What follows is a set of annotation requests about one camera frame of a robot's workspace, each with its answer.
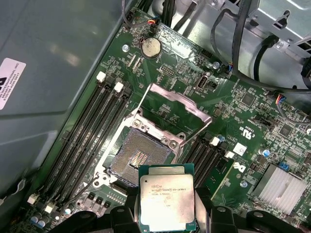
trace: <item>wire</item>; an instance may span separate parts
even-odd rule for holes
[[[299,122],[299,121],[294,121],[292,119],[289,119],[288,116],[286,116],[286,114],[284,113],[283,109],[281,108],[280,104],[276,105],[278,111],[281,113],[282,117],[284,117],[285,119],[287,119],[290,123],[294,124],[294,125],[310,125],[311,121],[307,121],[307,122]]]
[[[169,13],[170,0],[164,0],[163,3],[163,13],[162,13],[162,23],[167,24],[167,17]]]
[[[184,16],[176,23],[174,27],[174,31],[178,31],[184,24],[185,22],[190,18],[191,14],[194,12],[196,7],[196,3],[192,2],[190,6],[188,7],[187,11],[185,12]]]
[[[259,66],[261,63],[261,59],[265,52],[267,51],[268,46],[262,46],[257,54],[257,57],[255,59],[254,63],[254,80],[259,81]]]
[[[173,16],[174,16],[175,0],[170,0],[168,16],[167,16],[167,26],[171,27]]]
[[[148,21],[144,21],[144,22],[137,23],[137,24],[132,24],[132,23],[127,19],[126,14],[125,14],[125,0],[122,0],[121,8],[122,8],[122,17],[123,17],[123,20],[124,20],[124,22],[126,23],[126,25],[129,26],[130,28],[139,28],[139,27],[142,27],[142,26],[148,24]]]
[[[233,75],[237,76],[243,82],[246,82],[250,85],[264,88],[270,91],[276,90],[279,93],[301,93],[301,94],[308,93],[310,94],[311,90],[308,90],[308,89],[292,89],[292,88],[285,88],[285,87],[260,83],[256,80],[249,78],[247,75],[239,71],[239,56],[240,56],[240,47],[241,47],[242,36],[243,36],[243,29],[245,26],[247,14],[248,14],[251,2],[252,2],[251,0],[242,0],[240,3],[240,10],[238,14],[239,20],[235,27],[233,43],[232,43]]]
[[[273,45],[275,45],[278,42],[278,37],[276,35],[270,35],[267,38],[263,40],[261,43],[261,48],[257,54],[257,57],[255,59],[254,63],[254,80],[259,81],[259,66],[261,63],[261,59],[267,49],[272,48]]]
[[[239,69],[239,56],[240,48],[242,43],[243,31],[245,22],[247,19],[248,11],[252,4],[251,0],[241,0],[240,8],[238,13],[238,22],[234,30],[233,41],[232,41],[232,62],[233,62],[233,73],[235,70]]]
[[[67,205],[69,205],[71,202],[77,200],[78,197],[81,196],[81,194],[83,194],[88,189],[88,187],[90,187],[90,185],[97,179],[98,179],[98,177],[94,177],[83,189],[81,189],[81,191],[75,197],[73,197],[73,198],[69,199],[68,201],[66,201],[66,203],[63,206],[63,208],[60,211],[60,214],[63,213],[63,211],[64,211],[64,209],[65,209],[65,207]]]
[[[148,10],[149,10],[149,8],[150,8],[150,6],[152,4],[152,1],[153,0],[146,0],[146,3],[145,3],[145,5],[144,5],[144,7],[142,9],[144,12],[148,12]]]
[[[217,27],[218,24],[223,20],[225,14],[229,14],[229,15],[232,16],[232,17],[237,17],[237,15],[234,14],[234,13],[232,13],[232,11],[231,11],[230,9],[227,9],[227,8],[226,8],[226,9],[223,9],[223,10],[220,12],[219,16],[217,17],[216,21],[214,22],[213,27],[212,27],[212,29],[211,29],[211,31],[210,31],[210,42],[211,42],[211,44],[212,44],[212,47],[213,47],[213,49],[214,49],[214,51],[215,51],[216,56],[222,61],[223,64],[225,64],[226,66],[228,66],[229,63],[226,61],[225,58],[223,58],[223,57],[221,56],[221,54],[220,54],[220,52],[219,52],[219,50],[218,50],[218,48],[217,48],[216,39],[215,39],[216,27]]]

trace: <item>green circuit board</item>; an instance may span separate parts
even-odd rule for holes
[[[147,14],[139,10],[134,9],[133,12],[134,22],[150,19]],[[161,53],[155,59],[148,59],[142,55],[142,40],[149,37],[157,38],[161,43]],[[129,50],[124,51],[122,49],[124,45],[127,45]],[[215,62],[219,63],[219,67],[213,67]],[[113,121],[113,124],[109,128],[104,142],[100,144],[100,149],[95,150],[97,153],[94,155],[94,160],[77,186],[75,193],[82,189],[83,184],[86,185],[93,179],[97,162],[123,117],[137,108],[147,87],[151,83],[156,83],[167,91],[181,93],[194,101],[199,110],[210,115],[212,123],[204,133],[212,137],[223,138],[226,143],[225,150],[234,153],[232,160],[226,161],[221,172],[216,168],[212,169],[204,181],[204,185],[211,192],[215,205],[231,207],[238,213],[262,209],[296,227],[300,222],[308,220],[311,212],[311,170],[306,163],[308,156],[311,156],[311,135],[307,131],[308,128],[293,125],[282,118],[276,108],[276,98],[273,94],[241,82],[232,76],[228,68],[211,53],[163,24],[159,24],[154,34],[150,32],[150,25],[131,29],[124,26],[120,28],[53,145],[30,194],[40,190],[42,186],[44,189],[46,178],[64,146],[64,141],[77,124],[94,90],[98,88],[96,77],[100,72],[123,83],[130,89],[131,94],[122,108],[117,110],[118,114],[114,115],[115,118],[107,117]],[[198,83],[202,74],[206,72],[209,72],[210,76],[207,83],[200,88]],[[149,93],[146,96],[141,108],[145,118],[173,134],[184,133],[188,138],[203,127],[200,119],[187,112],[182,104],[176,101],[167,101],[154,93]],[[282,104],[282,108],[288,116],[297,121],[307,118],[304,113],[286,103]],[[258,117],[260,120],[269,121],[272,125],[267,127],[266,124],[258,120]],[[90,127],[90,129],[99,132],[95,136],[100,138],[102,131],[96,131],[95,127]],[[105,162],[105,167],[109,167],[127,134],[128,132],[121,134]],[[97,143],[97,139],[92,143],[89,147],[90,150],[92,150],[92,145]],[[179,160],[180,163],[191,150],[193,143],[194,140],[185,145]],[[267,158],[259,155],[260,149],[268,149],[270,155]],[[295,174],[307,184],[291,218],[276,208],[260,202],[252,195],[258,181],[270,164],[288,165],[287,172]],[[246,187],[241,186],[243,181],[247,182]],[[90,186],[87,192],[79,197],[79,200],[83,202],[90,192],[102,197],[104,202],[108,201],[111,206],[123,205],[126,200],[124,193],[105,185],[101,188]],[[38,211],[37,207],[25,204],[22,209],[26,213],[25,220],[19,223],[15,221],[9,232],[47,232],[65,219],[64,217],[58,221],[51,220],[46,227],[39,228],[29,222],[29,217]]]

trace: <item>integrated circuit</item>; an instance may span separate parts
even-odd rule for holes
[[[164,164],[171,153],[170,148],[132,128],[110,165],[110,172],[120,180],[136,186],[140,165]]]
[[[244,98],[242,99],[242,103],[244,103],[246,106],[251,106],[254,102],[255,97],[249,93],[246,93]]]
[[[283,125],[282,129],[280,130],[279,134],[283,135],[284,137],[288,137],[292,132],[292,127],[288,125]]]

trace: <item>heatsink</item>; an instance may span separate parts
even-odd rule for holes
[[[267,205],[289,215],[306,187],[304,181],[270,165],[253,194]]]

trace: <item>white sticker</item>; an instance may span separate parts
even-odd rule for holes
[[[0,110],[4,108],[25,67],[25,63],[11,58],[3,60],[0,66]]]
[[[236,152],[238,155],[243,156],[246,149],[246,146],[243,146],[241,143],[237,143],[235,148],[233,149],[233,152]]]

